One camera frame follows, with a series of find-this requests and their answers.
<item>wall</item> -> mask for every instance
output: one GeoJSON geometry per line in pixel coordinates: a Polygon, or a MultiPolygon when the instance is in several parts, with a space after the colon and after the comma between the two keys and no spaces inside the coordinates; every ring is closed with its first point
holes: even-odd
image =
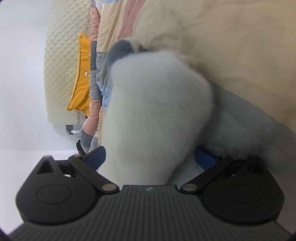
{"type": "Polygon", "coordinates": [[[52,0],[0,3],[0,227],[11,232],[21,219],[15,195],[43,155],[77,153],[65,126],[47,122],[43,58],[52,0]]]}

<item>pillow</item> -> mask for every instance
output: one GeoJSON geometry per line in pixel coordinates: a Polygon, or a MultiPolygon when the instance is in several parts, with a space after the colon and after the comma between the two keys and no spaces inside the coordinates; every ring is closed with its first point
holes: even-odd
{"type": "Polygon", "coordinates": [[[90,40],[86,34],[79,34],[79,57],[76,72],[76,80],[71,100],[67,110],[80,110],[89,116],[89,78],[90,78],[90,40]]]}

